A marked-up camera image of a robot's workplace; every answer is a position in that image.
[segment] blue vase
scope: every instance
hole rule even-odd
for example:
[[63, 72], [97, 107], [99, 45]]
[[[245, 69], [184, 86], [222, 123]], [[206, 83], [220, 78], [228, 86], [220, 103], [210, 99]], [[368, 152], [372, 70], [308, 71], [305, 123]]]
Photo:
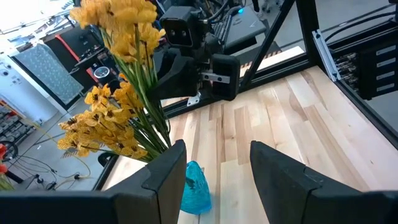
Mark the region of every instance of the blue vase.
[[197, 162], [187, 164], [185, 188], [182, 195], [181, 210], [200, 215], [211, 209], [211, 197], [206, 177]]

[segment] metal bracket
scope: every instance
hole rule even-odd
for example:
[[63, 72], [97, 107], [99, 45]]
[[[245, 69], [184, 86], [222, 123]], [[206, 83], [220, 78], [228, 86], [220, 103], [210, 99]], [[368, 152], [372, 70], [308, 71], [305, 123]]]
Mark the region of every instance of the metal bracket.
[[217, 75], [214, 74], [211, 70], [207, 72], [201, 72], [201, 77], [203, 80], [220, 82], [220, 83], [229, 83], [229, 77], [225, 75]]
[[323, 65], [325, 66], [329, 78], [333, 82], [340, 80], [341, 79], [340, 73], [337, 70], [335, 61], [333, 60], [333, 57], [330, 54], [329, 48], [324, 38], [322, 37], [321, 32], [318, 29], [316, 31], [312, 31], [312, 35], [315, 45], [317, 46], [318, 53], [322, 59]]
[[187, 106], [193, 106], [193, 105], [199, 103], [199, 101], [200, 101], [200, 96], [201, 96], [201, 94], [200, 94], [200, 92], [198, 91], [198, 94], [197, 94], [196, 96], [189, 97], [189, 98], [188, 98], [188, 102], [187, 102]]

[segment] flower bouquet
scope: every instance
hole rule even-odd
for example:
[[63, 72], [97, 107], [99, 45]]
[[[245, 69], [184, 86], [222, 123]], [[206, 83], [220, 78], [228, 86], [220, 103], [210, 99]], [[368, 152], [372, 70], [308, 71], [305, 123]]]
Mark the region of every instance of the flower bouquet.
[[145, 0], [84, 0], [70, 15], [82, 27], [100, 29], [125, 82], [113, 94], [107, 86], [94, 87], [85, 98], [91, 109], [60, 124], [66, 135], [58, 148], [74, 147], [79, 156], [109, 151], [150, 162], [171, 146], [162, 105], [147, 97], [157, 83], [152, 55], [165, 34], [152, 27], [156, 7]]

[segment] white floor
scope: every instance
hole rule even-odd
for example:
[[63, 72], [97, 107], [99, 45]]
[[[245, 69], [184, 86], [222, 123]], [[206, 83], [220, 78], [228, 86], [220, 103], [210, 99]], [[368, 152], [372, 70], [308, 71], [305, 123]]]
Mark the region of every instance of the white floor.
[[[389, 4], [388, 0], [317, 0], [316, 3], [321, 30], [338, 26], [352, 18]], [[252, 5], [252, 2], [247, 1], [247, 5]], [[393, 10], [393, 7], [389, 7], [383, 11], [377, 12], [376, 14], [391, 12]], [[273, 8], [269, 14], [265, 15], [270, 26], [275, 20], [277, 13], [278, 9]], [[354, 34], [359, 30], [366, 29], [383, 20], [385, 19], [378, 19], [352, 28], [337, 35], [332, 40]], [[338, 28], [325, 32], [323, 34], [324, 37], [337, 29]], [[275, 41], [280, 47], [283, 47], [282, 50], [287, 50], [295, 46], [300, 46], [305, 50], [305, 46], [302, 41], [289, 45], [301, 38], [302, 33], [297, 15], [297, 8], [294, 6], [277, 34]], [[398, 103], [394, 103], [397, 99], [398, 93], [391, 93], [377, 97], [371, 100], [369, 104], [398, 130], [398, 118], [396, 116], [398, 107], [394, 107], [393, 109], [390, 109], [389, 107], [390, 105], [398, 105]], [[54, 140], [58, 140], [63, 137], [63, 131], [59, 129], [57, 124], [59, 122], [66, 121], [69, 117], [81, 113], [86, 109], [88, 109], [88, 106], [84, 104], [83, 100], [81, 100], [68, 114], [56, 114], [50, 121], [46, 122], [42, 126], [42, 129], [46, 131], [47, 134], [54, 136]], [[26, 179], [33, 174], [39, 174], [40, 177], [44, 179], [45, 183], [34, 183], [31, 185], [31, 189], [43, 189], [48, 183], [56, 181], [59, 186], [57, 190], [91, 190], [103, 170], [97, 161], [98, 154], [91, 154], [89, 157], [82, 159], [90, 168], [90, 177], [74, 181], [73, 179], [66, 177], [76, 173], [79, 173], [80, 175], [88, 175], [89, 171], [83, 163], [74, 157], [61, 158], [64, 153], [65, 151], [57, 149], [56, 143], [49, 139], [49, 137], [36, 130], [21, 144], [19, 144], [19, 155], [22, 157], [19, 157], [18, 160], [13, 160], [7, 164], [10, 171], [19, 175], [23, 179]], [[49, 168], [46, 165], [29, 159], [28, 157], [32, 157], [46, 163], [48, 166], [56, 170], [57, 174], [49, 172]]]

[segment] wooden table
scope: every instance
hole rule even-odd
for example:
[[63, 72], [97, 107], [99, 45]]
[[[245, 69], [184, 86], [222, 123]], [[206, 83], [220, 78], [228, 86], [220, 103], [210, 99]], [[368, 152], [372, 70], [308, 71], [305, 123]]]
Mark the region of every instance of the wooden table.
[[[268, 60], [278, 61], [265, 59], [261, 68], [275, 63]], [[318, 67], [239, 94], [234, 101], [182, 114], [170, 123], [170, 137], [185, 141], [188, 161], [204, 168], [213, 196], [211, 212], [180, 212], [181, 224], [268, 223], [251, 172], [252, 140], [358, 190], [398, 189], [397, 149]], [[104, 189], [142, 166], [120, 157]]]

